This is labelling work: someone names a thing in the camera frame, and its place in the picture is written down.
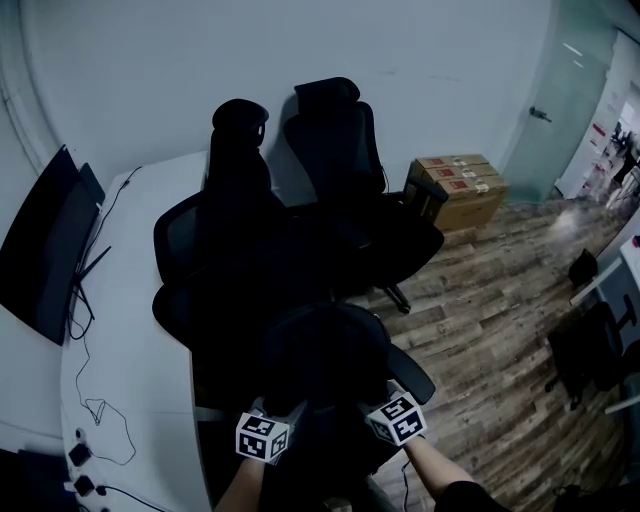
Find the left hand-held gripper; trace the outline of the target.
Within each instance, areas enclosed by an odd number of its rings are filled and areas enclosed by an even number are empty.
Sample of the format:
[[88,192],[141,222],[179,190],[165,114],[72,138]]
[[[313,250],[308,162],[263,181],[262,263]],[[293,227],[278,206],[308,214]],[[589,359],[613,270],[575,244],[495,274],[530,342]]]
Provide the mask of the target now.
[[265,398],[258,397],[244,412],[235,430],[236,453],[265,464],[276,465],[290,448],[299,419],[306,409],[300,402],[287,415],[269,413]]

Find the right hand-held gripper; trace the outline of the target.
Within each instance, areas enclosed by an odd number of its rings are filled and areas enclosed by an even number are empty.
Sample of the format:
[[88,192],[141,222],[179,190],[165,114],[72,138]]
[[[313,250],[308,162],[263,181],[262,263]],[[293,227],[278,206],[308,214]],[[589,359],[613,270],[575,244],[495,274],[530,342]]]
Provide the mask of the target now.
[[426,430],[426,422],[416,399],[394,379],[387,381],[387,392],[384,402],[359,402],[357,407],[378,439],[403,446]]

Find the black backpack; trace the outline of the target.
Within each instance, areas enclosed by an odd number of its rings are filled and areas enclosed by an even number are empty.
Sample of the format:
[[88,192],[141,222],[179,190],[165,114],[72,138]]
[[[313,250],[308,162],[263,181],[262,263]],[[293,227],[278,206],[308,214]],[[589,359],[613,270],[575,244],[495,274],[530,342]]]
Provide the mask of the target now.
[[394,454],[365,422],[389,396],[390,346],[382,321],[348,303],[305,306],[269,327],[259,361],[266,410],[278,416],[304,407],[288,464],[365,476]]

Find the person's left forearm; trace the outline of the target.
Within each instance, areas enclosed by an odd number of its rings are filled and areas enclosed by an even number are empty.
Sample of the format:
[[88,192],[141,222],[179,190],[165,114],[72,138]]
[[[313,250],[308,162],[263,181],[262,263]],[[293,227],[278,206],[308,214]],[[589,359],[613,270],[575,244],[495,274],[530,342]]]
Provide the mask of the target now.
[[214,512],[258,512],[266,464],[244,459]]

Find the person's right forearm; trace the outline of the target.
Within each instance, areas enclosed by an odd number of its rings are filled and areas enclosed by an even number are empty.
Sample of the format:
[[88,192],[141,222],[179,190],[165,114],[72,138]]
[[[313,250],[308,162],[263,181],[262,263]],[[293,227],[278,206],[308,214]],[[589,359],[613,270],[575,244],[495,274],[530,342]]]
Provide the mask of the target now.
[[424,438],[409,440],[403,449],[435,501],[434,512],[511,512]]

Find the black swivel chair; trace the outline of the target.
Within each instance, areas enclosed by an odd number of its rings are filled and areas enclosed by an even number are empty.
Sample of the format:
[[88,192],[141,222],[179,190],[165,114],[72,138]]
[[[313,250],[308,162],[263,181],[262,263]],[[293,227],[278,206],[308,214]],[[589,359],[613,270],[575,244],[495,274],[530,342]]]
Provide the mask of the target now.
[[636,325],[638,317],[630,296],[625,294],[623,300],[625,311],[620,318],[607,302],[600,301],[566,329],[548,335],[556,375],[545,384],[545,391],[562,382],[572,411],[581,404],[587,385],[606,392],[640,373],[640,339],[624,347],[621,337],[622,328]]

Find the black chair with wide headrest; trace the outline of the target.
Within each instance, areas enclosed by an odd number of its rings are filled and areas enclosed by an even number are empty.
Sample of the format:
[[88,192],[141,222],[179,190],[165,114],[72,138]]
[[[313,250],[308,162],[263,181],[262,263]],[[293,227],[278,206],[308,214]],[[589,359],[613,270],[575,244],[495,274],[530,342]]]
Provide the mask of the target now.
[[436,255],[443,233],[401,193],[387,191],[373,111],[353,81],[333,77],[294,91],[297,112],[283,132],[316,195],[306,208],[323,225],[336,292],[378,288],[409,313],[399,285]]

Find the black chair with round headrest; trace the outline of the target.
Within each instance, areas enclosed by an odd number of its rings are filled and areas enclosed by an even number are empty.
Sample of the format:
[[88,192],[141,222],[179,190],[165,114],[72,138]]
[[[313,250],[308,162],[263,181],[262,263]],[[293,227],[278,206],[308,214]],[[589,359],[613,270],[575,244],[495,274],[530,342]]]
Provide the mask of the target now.
[[163,283],[194,274],[284,219],[285,207],[260,154],[268,119],[264,107],[246,99],[229,100],[214,112],[201,190],[163,213],[154,226]]

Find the person's body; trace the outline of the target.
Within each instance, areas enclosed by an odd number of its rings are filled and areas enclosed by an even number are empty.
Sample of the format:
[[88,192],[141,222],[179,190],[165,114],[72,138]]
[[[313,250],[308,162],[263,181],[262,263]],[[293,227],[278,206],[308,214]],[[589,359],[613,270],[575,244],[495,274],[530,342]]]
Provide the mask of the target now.
[[336,480],[302,472],[268,476],[259,512],[332,512],[329,502],[333,499],[346,502],[351,512],[399,512],[370,477]]

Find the white curved desk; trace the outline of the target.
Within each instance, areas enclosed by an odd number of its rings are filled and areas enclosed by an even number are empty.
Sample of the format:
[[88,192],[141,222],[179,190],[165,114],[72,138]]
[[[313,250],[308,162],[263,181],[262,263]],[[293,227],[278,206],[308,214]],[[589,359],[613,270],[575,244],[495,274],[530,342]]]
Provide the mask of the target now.
[[161,286],[157,219],[202,186],[207,156],[193,153],[116,176],[101,232],[91,240],[87,299],[62,348],[60,396],[66,449],[84,441],[91,458],[71,466],[104,495],[92,511],[209,512],[194,414],[191,355],[155,320]]

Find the black computer monitor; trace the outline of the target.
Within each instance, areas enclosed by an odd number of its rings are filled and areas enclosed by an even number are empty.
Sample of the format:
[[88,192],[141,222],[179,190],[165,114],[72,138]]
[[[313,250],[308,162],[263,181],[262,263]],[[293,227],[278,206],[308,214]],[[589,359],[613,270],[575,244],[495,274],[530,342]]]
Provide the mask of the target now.
[[22,496],[27,512],[66,512],[64,471],[56,456],[18,452]]
[[20,207],[0,247],[0,305],[62,345],[72,290],[105,198],[87,165],[61,147]]

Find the cardboard box with red label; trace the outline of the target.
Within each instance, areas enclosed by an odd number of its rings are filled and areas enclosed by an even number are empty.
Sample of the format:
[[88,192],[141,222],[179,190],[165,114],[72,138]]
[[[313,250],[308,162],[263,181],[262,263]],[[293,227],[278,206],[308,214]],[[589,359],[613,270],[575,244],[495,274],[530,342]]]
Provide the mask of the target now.
[[469,167],[476,165],[488,165],[489,161],[481,154],[443,155],[421,157],[417,161],[424,169],[443,167]]
[[499,173],[490,164],[468,166],[440,166],[423,170],[423,178],[431,182],[454,179],[481,179],[487,176],[498,176]]
[[434,225],[441,231],[456,231],[486,224],[508,194],[500,175],[442,180],[439,185],[448,200],[440,206]]

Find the small black computer case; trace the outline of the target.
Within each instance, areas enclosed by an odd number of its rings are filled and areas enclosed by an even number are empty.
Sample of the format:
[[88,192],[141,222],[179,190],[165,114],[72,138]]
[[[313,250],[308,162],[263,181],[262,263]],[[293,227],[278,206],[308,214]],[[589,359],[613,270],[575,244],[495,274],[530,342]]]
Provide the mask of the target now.
[[569,280],[575,289],[583,286],[598,274],[596,257],[584,249],[579,257],[571,264],[568,272]]

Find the white straight desk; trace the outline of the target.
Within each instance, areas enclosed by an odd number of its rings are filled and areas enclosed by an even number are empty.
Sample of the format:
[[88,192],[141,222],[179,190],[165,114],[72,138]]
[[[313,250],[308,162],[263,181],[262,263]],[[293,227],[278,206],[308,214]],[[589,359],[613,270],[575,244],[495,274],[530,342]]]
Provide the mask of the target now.
[[619,255],[599,274],[597,274],[579,293],[570,300],[571,306],[577,306],[594,290],[610,278],[620,267],[626,267],[632,276],[632,282],[640,291],[640,242],[636,237],[629,238],[619,249]]

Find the frosted glass door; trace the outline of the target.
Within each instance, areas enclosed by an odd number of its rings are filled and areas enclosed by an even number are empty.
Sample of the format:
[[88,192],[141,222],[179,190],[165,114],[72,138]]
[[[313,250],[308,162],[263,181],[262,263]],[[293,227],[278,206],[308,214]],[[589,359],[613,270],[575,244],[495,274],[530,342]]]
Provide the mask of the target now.
[[601,98],[616,37],[597,0],[559,0],[541,80],[502,173],[508,202],[546,201],[567,170]]

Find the white wall conduit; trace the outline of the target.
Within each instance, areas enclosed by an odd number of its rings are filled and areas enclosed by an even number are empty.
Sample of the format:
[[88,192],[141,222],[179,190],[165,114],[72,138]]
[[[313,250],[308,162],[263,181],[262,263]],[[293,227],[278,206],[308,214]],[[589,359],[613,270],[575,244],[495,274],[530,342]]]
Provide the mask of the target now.
[[40,175],[57,151],[32,87],[20,87],[0,73],[0,92],[12,127],[34,171]]

